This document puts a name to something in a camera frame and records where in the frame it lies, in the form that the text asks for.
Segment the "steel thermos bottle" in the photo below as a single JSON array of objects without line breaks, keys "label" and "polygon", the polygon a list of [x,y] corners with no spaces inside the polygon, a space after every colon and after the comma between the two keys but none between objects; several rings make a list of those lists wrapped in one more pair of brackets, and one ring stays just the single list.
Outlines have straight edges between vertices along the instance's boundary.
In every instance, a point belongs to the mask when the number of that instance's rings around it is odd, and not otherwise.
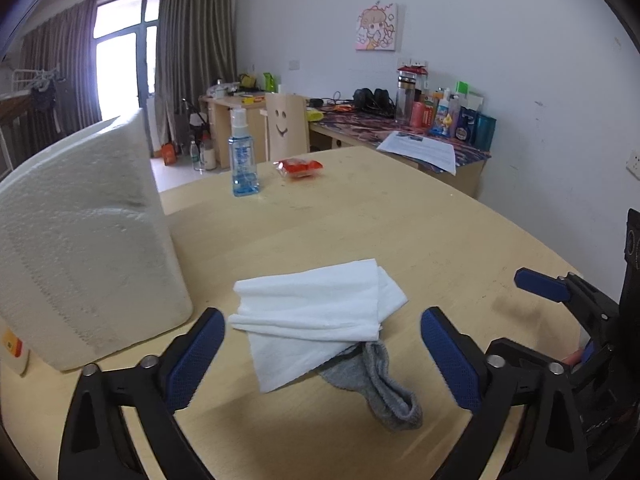
[{"label": "steel thermos bottle", "polygon": [[414,94],[416,93],[416,74],[408,70],[398,70],[396,91],[396,122],[406,124],[410,120]]}]

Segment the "blue spray bottle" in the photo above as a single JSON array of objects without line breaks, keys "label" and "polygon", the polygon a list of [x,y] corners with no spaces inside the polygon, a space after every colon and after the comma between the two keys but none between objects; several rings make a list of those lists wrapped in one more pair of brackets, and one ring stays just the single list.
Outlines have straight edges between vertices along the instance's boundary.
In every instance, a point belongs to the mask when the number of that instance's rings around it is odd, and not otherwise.
[{"label": "blue spray bottle", "polygon": [[254,154],[254,139],[248,130],[246,109],[232,108],[229,157],[232,179],[232,193],[236,197],[249,196],[259,192],[257,165]]}]

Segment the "grey sock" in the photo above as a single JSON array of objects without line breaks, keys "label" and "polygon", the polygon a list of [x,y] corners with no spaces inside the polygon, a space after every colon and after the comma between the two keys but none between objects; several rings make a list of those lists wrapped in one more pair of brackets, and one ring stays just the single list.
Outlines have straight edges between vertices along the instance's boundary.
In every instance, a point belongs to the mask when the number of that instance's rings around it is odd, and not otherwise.
[{"label": "grey sock", "polygon": [[407,431],[422,426],[423,411],[416,394],[390,376],[390,357],[383,341],[354,344],[317,372],[331,386],[363,396],[386,429]]}]

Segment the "right brown curtain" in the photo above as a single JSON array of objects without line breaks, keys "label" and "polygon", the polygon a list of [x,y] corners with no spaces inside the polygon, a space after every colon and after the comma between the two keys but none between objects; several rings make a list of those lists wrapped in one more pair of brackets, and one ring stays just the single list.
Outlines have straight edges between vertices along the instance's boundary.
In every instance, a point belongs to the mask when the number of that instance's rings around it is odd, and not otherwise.
[{"label": "right brown curtain", "polygon": [[160,0],[155,118],[160,143],[180,136],[182,101],[195,103],[221,79],[236,78],[234,0]]}]

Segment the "left brown curtain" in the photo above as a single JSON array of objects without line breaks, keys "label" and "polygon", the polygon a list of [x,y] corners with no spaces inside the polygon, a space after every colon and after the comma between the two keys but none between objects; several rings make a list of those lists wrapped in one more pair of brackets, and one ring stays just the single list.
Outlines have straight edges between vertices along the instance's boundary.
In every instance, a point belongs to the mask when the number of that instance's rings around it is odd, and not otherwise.
[{"label": "left brown curtain", "polygon": [[96,83],[98,0],[82,0],[23,37],[21,68],[58,69],[56,116],[66,134],[102,120]]}]

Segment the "glass balcony door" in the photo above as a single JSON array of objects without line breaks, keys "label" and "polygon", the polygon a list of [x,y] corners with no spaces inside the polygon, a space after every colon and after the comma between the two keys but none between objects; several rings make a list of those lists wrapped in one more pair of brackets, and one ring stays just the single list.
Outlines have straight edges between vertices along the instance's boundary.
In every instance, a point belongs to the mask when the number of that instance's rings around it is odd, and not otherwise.
[{"label": "glass balcony door", "polygon": [[101,116],[148,105],[155,92],[160,0],[111,0],[98,5],[93,40]]}]

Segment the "patterned desk mat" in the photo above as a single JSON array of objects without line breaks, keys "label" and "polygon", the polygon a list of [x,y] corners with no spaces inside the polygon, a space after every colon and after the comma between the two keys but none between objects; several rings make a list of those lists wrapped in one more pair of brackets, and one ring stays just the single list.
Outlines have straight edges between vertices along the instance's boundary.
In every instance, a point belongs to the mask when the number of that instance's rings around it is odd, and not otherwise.
[{"label": "patterned desk mat", "polygon": [[[382,152],[397,155],[402,162],[415,162],[419,169],[432,170],[435,174],[460,174],[463,167],[479,162],[484,165],[491,154],[473,148],[469,144],[446,136],[434,136],[424,128],[401,125],[390,118],[376,117],[356,110],[336,110],[335,106],[322,108],[322,118],[309,124],[309,131],[340,140],[346,145],[363,145]],[[420,140],[423,148],[391,150],[390,144],[400,138]]]}]

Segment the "brown curtain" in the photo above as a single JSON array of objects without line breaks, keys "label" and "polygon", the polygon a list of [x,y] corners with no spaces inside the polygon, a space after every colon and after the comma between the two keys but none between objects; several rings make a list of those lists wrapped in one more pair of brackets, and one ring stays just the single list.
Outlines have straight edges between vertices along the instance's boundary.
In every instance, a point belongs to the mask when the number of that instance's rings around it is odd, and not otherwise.
[{"label": "brown curtain", "polygon": [[234,0],[160,0],[155,118],[160,143],[180,136],[182,101],[195,103],[221,79],[236,78]]},{"label": "brown curtain", "polygon": [[21,68],[58,69],[56,116],[66,134],[102,120],[96,83],[98,0],[82,0],[23,37]]}]

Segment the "white towel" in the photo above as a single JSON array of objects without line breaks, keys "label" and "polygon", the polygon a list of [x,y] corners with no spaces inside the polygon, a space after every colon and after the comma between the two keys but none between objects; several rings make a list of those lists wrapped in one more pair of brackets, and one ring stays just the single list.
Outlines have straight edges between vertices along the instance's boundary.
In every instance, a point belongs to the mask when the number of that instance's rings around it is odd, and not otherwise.
[{"label": "white towel", "polygon": [[376,260],[238,281],[228,322],[247,333],[259,390],[277,390],[356,344],[377,341],[408,298]]}]

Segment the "anime girl wall picture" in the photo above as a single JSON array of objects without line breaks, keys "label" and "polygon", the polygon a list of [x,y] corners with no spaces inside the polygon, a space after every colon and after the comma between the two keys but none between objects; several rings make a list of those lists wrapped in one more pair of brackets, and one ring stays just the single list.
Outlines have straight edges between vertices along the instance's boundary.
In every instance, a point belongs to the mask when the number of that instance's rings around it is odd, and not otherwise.
[{"label": "anime girl wall picture", "polygon": [[357,18],[357,51],[395,51],[397,38],[397,4],[375,3],[362,10]]}]

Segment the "black headphones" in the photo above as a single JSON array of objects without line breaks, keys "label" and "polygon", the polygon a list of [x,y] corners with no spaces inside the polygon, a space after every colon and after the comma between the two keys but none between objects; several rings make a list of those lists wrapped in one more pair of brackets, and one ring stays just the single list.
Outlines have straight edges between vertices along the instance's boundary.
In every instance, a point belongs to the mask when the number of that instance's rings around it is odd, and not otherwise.
[{"label": "black headphones", "polygon": [[383,118],[395,117],[395,104],[387,90],[360,88],[352,96],[352,105],[357,112]]}]

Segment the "metal bunk bed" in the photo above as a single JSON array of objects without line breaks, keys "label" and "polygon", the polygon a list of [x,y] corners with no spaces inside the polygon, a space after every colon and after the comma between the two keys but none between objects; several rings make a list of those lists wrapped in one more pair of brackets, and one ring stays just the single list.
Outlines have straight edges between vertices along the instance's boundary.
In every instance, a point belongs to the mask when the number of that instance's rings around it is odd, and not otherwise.
[{"label": "metal bunk bed", "polygon": [[6,166],[2,176],[62,139],[56,92],[60,81],[64,78],[59,65],[12,72],[11,90],[1,95],[1,154]]}]

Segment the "wooden smiley chair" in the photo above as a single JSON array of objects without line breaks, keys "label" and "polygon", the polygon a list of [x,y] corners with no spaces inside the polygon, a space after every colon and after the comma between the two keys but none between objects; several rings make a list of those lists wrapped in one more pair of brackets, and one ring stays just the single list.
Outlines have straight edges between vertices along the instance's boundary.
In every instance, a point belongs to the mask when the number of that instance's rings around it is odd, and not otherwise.
[{"label": "wooden smiley chair", "polygon": [[306,100],[288,93],[268,93],[267,159],[270,162],[310,152]]}]

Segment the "wooden desk with drawers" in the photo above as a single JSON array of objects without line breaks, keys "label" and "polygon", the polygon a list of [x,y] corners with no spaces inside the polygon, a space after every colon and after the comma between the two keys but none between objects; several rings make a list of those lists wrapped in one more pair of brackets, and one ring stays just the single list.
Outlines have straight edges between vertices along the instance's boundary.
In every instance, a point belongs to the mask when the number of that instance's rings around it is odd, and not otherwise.
[{"label": "wooden desk with drawers", "polygon": [[221,169],[230,167],[228,139],[231,136],[231,110],[244,108],[248,131],[254,139],[256,162],[265,162],[266,127],[262,112],[266,109],[266,101],[262,94],[258,96],[225,96],[217,99],[212,96],[201,96],[198,99],[201,110],[206,113],[210,136],[216,145],[216,157]]}]

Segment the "white printed paper sheet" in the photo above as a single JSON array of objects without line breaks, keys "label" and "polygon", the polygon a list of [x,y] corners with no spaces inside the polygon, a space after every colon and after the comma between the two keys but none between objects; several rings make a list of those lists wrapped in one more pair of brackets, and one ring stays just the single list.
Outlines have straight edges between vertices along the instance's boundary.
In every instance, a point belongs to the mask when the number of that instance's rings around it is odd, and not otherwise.
[{"label": "white printed paper sheet", "polygon": [[378,151],[400,155],[426,162],[442,171],[457,174],[456,154],[451,144],[417,136],[416,134],[393,131],[378,144]]}]

